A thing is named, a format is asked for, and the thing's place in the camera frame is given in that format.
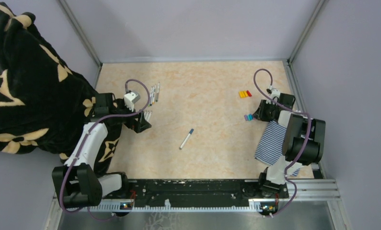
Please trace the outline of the blue cap white marker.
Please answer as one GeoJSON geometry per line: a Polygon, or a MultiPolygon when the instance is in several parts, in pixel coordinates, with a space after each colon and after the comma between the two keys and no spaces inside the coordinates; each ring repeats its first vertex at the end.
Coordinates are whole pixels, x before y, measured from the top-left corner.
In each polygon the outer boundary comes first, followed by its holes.
{"type": "Polygon", "coordinates": [[[179,147],[179,150],[182,150],[185,146],[185,144],[187,143],[187,141],[190,139],[191,135],[193,134],[194,132],[194,129],[192,128],[189,133],[187,134],[187,136],[185,137],[185,139],[183,140],[183,142],[181,143],[180,147],[179,147]]]}

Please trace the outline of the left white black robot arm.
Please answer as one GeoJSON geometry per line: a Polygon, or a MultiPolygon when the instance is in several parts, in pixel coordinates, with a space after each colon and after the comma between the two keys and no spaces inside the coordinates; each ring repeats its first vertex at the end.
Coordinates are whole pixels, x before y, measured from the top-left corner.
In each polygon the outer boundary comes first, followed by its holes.
{"type": "Polygon", "coordinates": [[[98,176],[94,172],[96,162],[106,160],[113,153],[116,141],[107,141],[108,126],[126,125],[140,133],[151,127],[143,112],[134,109],[140,95],[128,91],[123,97],[124,106],[114,106],[113,93],[100,93],[95,97],[95,105],[89,110],[89,121],[83,126],[82,135],[71,156],[63,166],[52,171],[52,180],[61,208],[67,212],[77,212],[94,207],[111,194],[125,198],[131,186],[125,173],[107,173],[98,176]],[[98,158],[101,146],[105,155],[98,158]]]}

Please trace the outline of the green end white marker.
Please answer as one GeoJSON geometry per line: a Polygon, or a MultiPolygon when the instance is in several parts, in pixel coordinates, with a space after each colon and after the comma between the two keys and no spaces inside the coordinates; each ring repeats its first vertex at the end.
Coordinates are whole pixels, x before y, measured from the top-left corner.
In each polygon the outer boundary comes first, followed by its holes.
{"type": "Polygon", "coordinates": [[[150,103],[149,103],[149,106],[152,106],[152,104],[153,104],[155,90],[156,90],[156,85],[153,85],[152,88],[151,88],[151,92],[150,92],[150,103]]]}

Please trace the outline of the orange cap white marker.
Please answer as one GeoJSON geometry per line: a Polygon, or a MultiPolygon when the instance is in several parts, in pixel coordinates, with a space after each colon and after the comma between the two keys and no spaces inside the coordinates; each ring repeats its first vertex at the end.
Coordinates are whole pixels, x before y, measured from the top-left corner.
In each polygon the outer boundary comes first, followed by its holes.
{"type": "Polygon", "coordinates": [[[156,87],[157,87],[157,85],[155,84],[155,85],[153,86],[153,91],[152,91],[152,101],[151,101],[151,105],[155,104],[156,87]]]}

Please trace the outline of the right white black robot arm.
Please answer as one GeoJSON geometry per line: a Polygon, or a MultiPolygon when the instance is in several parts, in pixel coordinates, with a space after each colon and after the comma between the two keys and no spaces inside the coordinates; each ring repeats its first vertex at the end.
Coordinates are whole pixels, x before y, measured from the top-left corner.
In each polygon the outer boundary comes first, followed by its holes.
{"type": "Polygon", "coordinates": [[[279,93],[273,99],[262,99],[250,116],[267,122],[254,153],[267,165],[259,175],[257,192],[262,197],[287,197],[286,178],[322,159],[326,122],[293,111],[293,95],[279,93]]]}

